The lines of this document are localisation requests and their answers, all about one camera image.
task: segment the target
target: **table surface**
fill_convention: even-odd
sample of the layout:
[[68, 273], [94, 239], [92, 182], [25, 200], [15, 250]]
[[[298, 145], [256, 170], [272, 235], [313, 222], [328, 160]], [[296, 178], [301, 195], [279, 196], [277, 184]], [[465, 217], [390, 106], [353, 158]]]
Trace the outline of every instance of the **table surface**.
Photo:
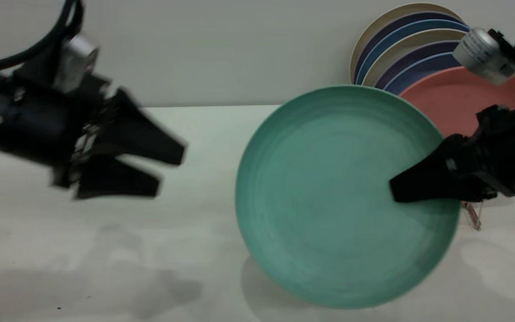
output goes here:
[[72, 201], [49, 170], [0, 153], [0, 322], [515, 322], [515, 198], [460, 219], [439, 267], [364, 310], [292, 297], [251, 259], [234, 209], [245, 145], [276, 106], [151, 108], [189, 142], [154, 201]]

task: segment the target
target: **stack of plates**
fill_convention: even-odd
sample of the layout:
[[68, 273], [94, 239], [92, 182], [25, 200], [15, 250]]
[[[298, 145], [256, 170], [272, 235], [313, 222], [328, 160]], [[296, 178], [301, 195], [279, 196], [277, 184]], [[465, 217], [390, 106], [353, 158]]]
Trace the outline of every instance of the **stack of plates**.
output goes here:
[[438, 4], [407, 4], [364, 31], [351, 57], [352, 84], [400, 94], [413, 83], [460, 64], [452, 51], [470, 31], [456, 13]]

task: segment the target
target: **green plate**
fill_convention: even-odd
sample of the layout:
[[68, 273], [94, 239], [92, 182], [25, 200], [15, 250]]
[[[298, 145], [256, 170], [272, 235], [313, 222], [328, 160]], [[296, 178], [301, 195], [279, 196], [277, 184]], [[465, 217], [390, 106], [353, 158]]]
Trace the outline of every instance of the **green plate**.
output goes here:
[[442, 141], [414, 106], [380, 89], [305, 94], [259, 127], [237, 173], [237, 221], [255, 261], [314, 304], [366, 308], [439, 263], [459, 202], [396, 203], [388, 181]]

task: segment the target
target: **plate rim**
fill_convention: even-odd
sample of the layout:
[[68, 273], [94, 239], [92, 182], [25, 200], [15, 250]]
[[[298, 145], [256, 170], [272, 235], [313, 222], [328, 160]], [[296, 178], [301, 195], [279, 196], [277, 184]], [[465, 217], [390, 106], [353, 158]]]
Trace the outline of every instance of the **plate rim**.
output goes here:
[[[372, 69], [376, 66], [376, 63], [378, 63], [379, 59], [382, 59], [383, 57], [385, 57], [385, 55], [388, 55], [389, 53], [394, 53], [393, 50], [395, 50], [395, 51], [397, 50], [395, 47], [400, 45], [402, 42], [409, 41], [409, 39], [412, 39], [413, 37], [415, 37], [415, 38], [417, 38], [417, 37], [425, 37], [427, 35], [434, 35], [435, 33], [440, 33], [440, 32], [442, 32], [442, 33], [454, 33], [454, 34], [461, 35], [462, 37], [460, 39], [458, 39], [457, 41], [462, 40], [462, 38], [464, 38], [464, 36], [466, 36], [466, 32], [458, 30], [458, 29], [450, 29], [450, 28], [427, 29], [427, 30], [419, 31], [417, 33], [408, 35], [407, 37], [405, 37], [403, 39], [400, 39], [396, 43], [393, 43], [386, 51], [384, 51], [382, 54], [380, 54], [380, 56], [375, 59], [374, 63], [371, 64], [371, 66], [368, 69], [366, 75], [368, 75], [372, 71]], [[446, 40], [455, 40], [455, 39], [443, 39], [443, 40], [437, 40], [437, 41], [434, 41], [434, 42], [446, 41]], [[365, 86], [367, 85], [367, 84], [364, 83], [365, 79], [366, 79], [366, 77], [363, 79], [363, 82], [360, 85], [365, 85]]]
[[[415, 68], [415, 67], [417, 67], [420, 64], [427, 63], [427, 62], [429, 62], [429, 61], [431, 61], [433, 59], [441, 59], [441, 58], [445, 58], [445, 57], [450, 56], [450, 55], [452, 55], [452, 51], [445, 51], [444, 53], [438, 53], [438, 54], [435, 54], [435, 55], [431, 55], [431, 56], [423, 58], [423, 59], [421, 59], [421, 60], [419, 60], [419, 61], [417, 61], [415, 63], [412, 63], [410, 66], [406, 67], [405, 69], [400, 71], [398, 74], [396, 74], [395, 77], [393, 77], [390, 81], [388, 81], [388, 83], [383, 87], [383, 90], [386, 90], [390, 85], [392, 85], [392, 83], [395, 80], [399, 79], [399, 77], [402, 77], [405, 73], [409, 73], [412, 68]], [[451, 69], [451, 68], [454, 68], [454, 67], [444, 68], [441, 71], [445, 71], [445, 70]], [[441, 71], [436, 71], [436, 72], [434, 72], [434, 73], [432, 73], [430, 75], [434, 75], [434, 74], [436, 74], [438, 72], [441, 72]], [[427, 76], [417, 80], [416, 82], [419, 82], [420, 80], [422, 80], [422, 79], [424, 79], [424, 78], [426, 78], [426, 77], [428, 77], [430, 75], [427, 75]]]
[[395, 64], [397, 64], [401, 59], [404, 59], [405, 57], [407, 57], [408, 55], [413, 55], [416, 51], [422, 51], [422, 50], [425, 50], [425, 49], [428, 49], [430, 47], [435, 47], [435, 46], [439, 46], [439, 45], [445, 45], [445, 44], [452, 44], [452, 45], [458, 45], [458, 40], [441, 40], [441, 41], [436, 41], [436, 42], [431, 42], [431, 43], [428, 43], [426, 45], [422, 45], [420, 47], [417, 47], [416, 49], [414, 49], [413, 51], [409, 51], [408, 53], [406, 53], [405, 55], [403, 55], [402, 57], [400, 57], [399, 59], [397, 59], [396, 61], [394, 61], [394, 63], [392, 63], [387, 69], [384, 70], [384, 72], [382, 72], [379, 77], [376, 79], [376, 81], [374, 82], [374, 84], [372, 85], [369, 85], [369, 84], [366, 84], [368, 86], [374, 86], [376, 87], [378, 85], [378, 83], [380, 82], [380, 80], [383, 78], [383, 75], [385, 73], [388, 73], [390, 71], [390, 69], [392, 69], [392, 67], [394, 67]]
[[[458, 14], [456, 14], [456, 12], [450, 10], [449, 8], [446, 8], [445, 6], [442, 6], [441, 4], [434, 4], [432, 2], [413, 2], [412, 4], [401, 4], [400, 6], [396, 6], [395, 8], [392, 8], [390, 9], [389, 11], [381, 14], [380, 16], [376, 17], [364, 30], [363, 32], [361, 33], [361, 35], [359, 36], [359, 38], [355, 41], [355, 46], [353, 47], [353, 51], [351, 53], [351, 59], [350, 59], [350, 62], [349, 62], [349, 78], [350, 78], [350, 81], [352, 84], [355, 84], [355, 80], [353, 79], [354, 78], [354, 73], [355, 71], [352, 70], [352, 68], [355, 68], [355, 65], [357, 63], [357, 60], [359, 58], [359, 55], [360, 55], [360, 51], [362, 51], [362, 49], [359, 49], [359, 52], [357, 52], [357, 47], [359, 47], [360, 45], [360, 41], [363, 39], [363, 37], [365, 36], [365, 34], [367, 33], [367, 31], [369, 31], [369, 29], [373, 26], [373, 25], [376, 25], [378, 24], [378, 22], [380, 20], [382, 20], [384, 18], [384, 16], [388, 15], [388, 14], [393, 14], [394, 12], [397, 12], [399, 10], [402, 10], [403, 8], [408, 8], [408, 7], [411, 7], [411, 6], [414, 6], [414, 7], [418, 7], [418, 6], [421, 6], [421, 5], [429, 5], [431, 6], [431, 8], [435, 8], [434, 10], [433, 9], [427, 9], [426, 11], [438, 11], [438, 12], [443, 12], [443, 13], [448, 13], [448, 14], [451, 14], [453, 16], [455, 16], [456, 18], [462, 20], [462, 22], [464, 22], [464, 20], [462, 19], [462, 17], [458, 16]], [[417, 12], [421, 12], [422, 10], [417, 10], [417, 11], [414, 11], [412, 13], [417, 13]], [[373, 36], [373, 35], [370, 35], [368, 36], [368, 40], [370, 40]]]
[[[376, 58], [375, 60], [371, 63], [370, 66], [368, 66], [367, 68], [367, 71], [365, 72], [365, 74], [363, 75], [363, 80], [359, 83], [359, 75], [357, 74], [357, 84], [363, 84], [367, 78], [367, 74], [368, 72], [370, 72], [371, 68], [372, 68], [372, 65], [381, 57], [382, 54], [384, 54], [386, 51], [389, 50], [390, 47], [393, 47], [394, 45], [396, 45], [397, 43], [399, 43], [399, 41], [407, 38], [407, 37], [410, 37], [411, 35], [413, 34], [417, 34], [417, 33], [421, 33], [423, 31], [428, 31], [428, 30], [438, 30], [438, 29], [450, 29], [450, 30], [459, 30], [459, 31], [462, 31], [464, 33], [467, 33], [467, 32], [470, 32], [470, 27], [466, 24], [461, 24], [460, 22], [456, 22], [456, 21], [452, 21], [452, 20], [444, 20], [444, 19], [425, 19], [425, 20], [420, 20], [420, 21], [415, 21], [415, 22], [411, 22], [410, 24], [406, 24], [405, 26], [402, 26], [400, 28], [398, 28], [397, 30], [395, 31], [399, 31], [403, 28], [406, 28], [406, 27], [409, 27], [409, 26], [415, 26], [415, 25], [418, 25], [418, 24], [424, 24], [424, 23], [431, 23], [431, 22], [439, 22], [439, 21], [445, 21], [445, 22], [449, 22], [449, 24], [452, 24], [452, 26], [448, 27], [434, 27], [434, 28], [429, 28], [429, 29], [425, 29], [425, 30], [421, 30], [421, 31], [417, 31], [415, 33], [411, 33], [407, 36], [404, 36], [402, 37], [401, 39], [398, 39], [397, 41], [393, 42], [392, 45], [390, 45], [388, 48], [386, 48], [384, 51], [382, 51], [382, 53], [380, 53]], [[468, 28], [468, 31], [463, 31], [463, 30], [460, 30], [460, 29], [457, 29], [456, 27], [466, 27]], [[380, 45], [386, 38], [388, 38], [389, 36], [393, 35], [395, 33], [395, 31], [393, 31], [392, 33], [388, 34], [385, 38], [381, 39], [380, 42], [378, 42], [372, 49], [371, 51], [369, 51], [369, 53], [367, 54], [367, 56], [365, 57], [364, 61], [361, 63], [361, 65], [359, 66], [359, 73], [361, 71], [361, 69], [364, 67], [365, 63], [367, 62], [367, 58], [373, 53], [374, 49]]]

